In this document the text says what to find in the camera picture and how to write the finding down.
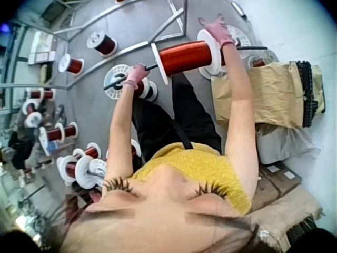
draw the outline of black strap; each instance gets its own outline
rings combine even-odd
[[[175,131],[177,132],[181,142],[184,145],[184,148],[185,149],[193,149],[193,146],[192,146],[189,138],[187,137],[185,131],[182,129],[182,127],[175,120],[171,120],[170,124],[175,129]]]

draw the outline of yellow sweater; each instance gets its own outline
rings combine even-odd
[[[250,209],[251,202],[227,158],[220,156],[217,151],[207,145],[192,143],[192,146],[194,149],[190,150],[185,150],[182,143],[173,143],[163,147],[132,178],[144,180],[154,168],[166,163],[196,181],[216,183],[225,187],[227,199],[231,205],[241,215],[245,215]]]

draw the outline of forehead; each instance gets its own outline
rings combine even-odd
[[[223,238],[228,231],[205,224],[182,209],[158,206],[136,210],[133,217],[91,220],[71,229],[72,240],[82,238],[83,249],[100,252],[194,252]]]

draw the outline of eye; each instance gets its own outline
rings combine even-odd
[[[211,185],[209,185],[209,183],[206,183],[204,187],[202,187],[200,184],[199,189],[195,191],[195,196],[192,199],[204,194],[215,194],[221,197],[222,199],[225,199],[227,196],[227,188],[221,187],[216,183],[212,183]]]
[[[137,194],[133,192],[133,188],[130,187],[130,184],[127,180],[123,180],[122,178],[113,178],[104,181],[103,186],[106,187],[106,191],[113,190],[122,190],[132,194],[135,197],[139,197]]]

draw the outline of pink rubber glove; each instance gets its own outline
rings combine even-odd
[[[129,84],[133,86],[135,90],[137,90],[137,83],[139,83],[143,78],[147,77],[148,73],[148,71],[145,71],[144,65],[137,64],[133,66],[133,68],[128,72],[127,79],[124,85]]]
[[[203,18],[198,19],[199,23],[212,35],[222,48],[225,44],[233,43],[230,32],[225,24],[224,17],[219,13],[214,23],[207,23]]]

